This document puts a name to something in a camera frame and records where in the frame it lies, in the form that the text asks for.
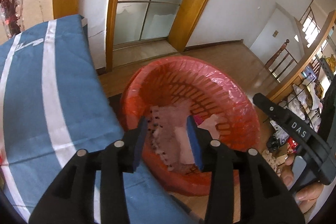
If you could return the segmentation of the white black spotted bag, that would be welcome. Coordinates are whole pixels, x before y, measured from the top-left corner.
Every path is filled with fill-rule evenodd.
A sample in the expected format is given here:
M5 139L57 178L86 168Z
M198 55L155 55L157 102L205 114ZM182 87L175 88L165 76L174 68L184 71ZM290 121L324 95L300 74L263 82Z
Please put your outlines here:
M189 165L181 162L181 141L177 133L186 132L189 107L180 105L152 106L147 118L149 144L168 171L185 173Z

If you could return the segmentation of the blue white striped tablecloth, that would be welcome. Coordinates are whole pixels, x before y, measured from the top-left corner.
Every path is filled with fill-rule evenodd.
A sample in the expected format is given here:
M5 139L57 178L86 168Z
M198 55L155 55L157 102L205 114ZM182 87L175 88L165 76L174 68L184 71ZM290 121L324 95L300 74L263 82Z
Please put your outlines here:
M1 193L23 222L74 154L121 139L76 14L1 45Z

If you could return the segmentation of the glass vase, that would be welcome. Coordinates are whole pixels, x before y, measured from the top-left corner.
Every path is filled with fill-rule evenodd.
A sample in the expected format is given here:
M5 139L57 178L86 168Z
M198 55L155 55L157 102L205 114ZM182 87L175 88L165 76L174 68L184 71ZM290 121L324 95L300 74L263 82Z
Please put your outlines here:
M24 31L23 0L1 0L1 22L8 39Z

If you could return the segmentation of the clear plastic bag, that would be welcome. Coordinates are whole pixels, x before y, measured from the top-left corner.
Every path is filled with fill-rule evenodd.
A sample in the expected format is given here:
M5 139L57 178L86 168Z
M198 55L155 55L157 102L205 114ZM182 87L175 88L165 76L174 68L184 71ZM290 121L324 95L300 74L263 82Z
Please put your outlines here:
M207 130L213 139L219 139L220 134L217 130L217 125L220 123L220 116L213 114L207 119L203 119L198 115L193 115L196 125L204 130ZM191 141L189 139L186 126L175 127L174 129L176 140L179 144L180 153L179 161L181 164L194 164L194 156L191 149Z

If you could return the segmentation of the wooden stair railing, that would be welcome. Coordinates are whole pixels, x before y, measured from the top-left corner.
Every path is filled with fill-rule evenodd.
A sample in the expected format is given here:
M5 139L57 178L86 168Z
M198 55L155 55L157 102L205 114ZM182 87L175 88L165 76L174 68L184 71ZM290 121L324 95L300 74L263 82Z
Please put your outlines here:
M276 53L266 62L264 67L268 69L271 76L278 82L281 82L281 77L293 65L298 64L296 58L287 49L289 39L276 51Z

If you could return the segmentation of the red lined trash basket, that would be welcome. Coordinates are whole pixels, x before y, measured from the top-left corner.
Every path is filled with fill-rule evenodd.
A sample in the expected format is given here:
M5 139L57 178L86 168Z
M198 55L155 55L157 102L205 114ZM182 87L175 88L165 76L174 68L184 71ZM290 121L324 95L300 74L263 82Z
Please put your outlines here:
M219 141L229 148L245 151L258 147L260 124L255 108L241 88L213 65L188 56L162 58L140 68L121 97L121 123L133 129L146 120L152 106L184 104L189 115L207 119L220 116ZM142 157L150 172L166 190L186 196L206 196L211 176L194 164L185 173L170 172L149 144L149 132Z

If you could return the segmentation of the cluttered metal shelf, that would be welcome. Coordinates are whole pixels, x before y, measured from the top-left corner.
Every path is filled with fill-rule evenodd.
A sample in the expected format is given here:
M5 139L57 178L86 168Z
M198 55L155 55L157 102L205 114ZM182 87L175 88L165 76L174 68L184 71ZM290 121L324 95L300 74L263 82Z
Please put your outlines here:
M335 76L335 54L329 57L316 56L312 65L303 71L305 79L300 85L292 85L293 92L282 100L279 106L289 109L314 131L318 131L321 124L322 99L325 91L318 80L317 72L314 71L315 68L319 71L326 69L326 77L331 80ZM274 120L271 119L270 124L275 132L266 143L268 151L277 151L284 145L294 151L298 144Z

